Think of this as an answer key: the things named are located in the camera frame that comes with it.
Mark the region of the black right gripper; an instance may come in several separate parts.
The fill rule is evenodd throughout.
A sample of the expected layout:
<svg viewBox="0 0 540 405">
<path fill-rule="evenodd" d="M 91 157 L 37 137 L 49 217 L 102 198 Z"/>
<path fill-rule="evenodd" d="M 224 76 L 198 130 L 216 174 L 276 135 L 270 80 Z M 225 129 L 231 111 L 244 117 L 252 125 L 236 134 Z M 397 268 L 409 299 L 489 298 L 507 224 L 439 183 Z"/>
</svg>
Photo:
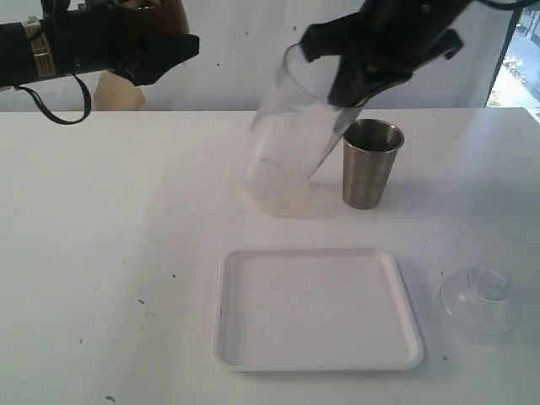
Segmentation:
<svg viewBox="0 0 540 405">
<path fill-rule="evenodd" d="M 342 108 L 407 82 L 424 65 L 463 47 L 451 29 L 469 1 L 365 1 L 360 10 L 311 24 L 300 39 L 307 62 L 340 56 L 327 101 Z"/>
</svg>

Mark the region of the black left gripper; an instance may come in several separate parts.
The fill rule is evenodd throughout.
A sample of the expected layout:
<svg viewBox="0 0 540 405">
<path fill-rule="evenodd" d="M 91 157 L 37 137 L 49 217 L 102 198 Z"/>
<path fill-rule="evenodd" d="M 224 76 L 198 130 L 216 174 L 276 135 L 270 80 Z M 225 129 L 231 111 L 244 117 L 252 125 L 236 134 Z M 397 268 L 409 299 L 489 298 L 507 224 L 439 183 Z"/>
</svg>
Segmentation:
<svg viewBox="0 0 540 405">
<path fill-rule="evenodd" d="M 110 70 L 134 86 L 155 84 L 199 53 L 192 34 L 143 35 L 129 44 L 128 18 L 138 1 L 42 1 L 40 79 Z"/>
</svg>

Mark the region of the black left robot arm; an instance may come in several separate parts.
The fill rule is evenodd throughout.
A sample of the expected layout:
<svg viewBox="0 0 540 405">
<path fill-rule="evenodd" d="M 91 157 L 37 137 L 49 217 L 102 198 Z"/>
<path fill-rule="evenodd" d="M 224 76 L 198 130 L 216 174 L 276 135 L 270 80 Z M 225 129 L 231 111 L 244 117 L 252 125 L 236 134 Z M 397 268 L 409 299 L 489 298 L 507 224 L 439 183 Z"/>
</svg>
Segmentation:
<svg viewBox="0 0 540 405">
<path fill-rule="evenodd" d="M 180 1 L 44 1 L 43 17 L 1 26 L 1 85 L 108 70 L 156 83 L 199 53 Z"/>
</svg>

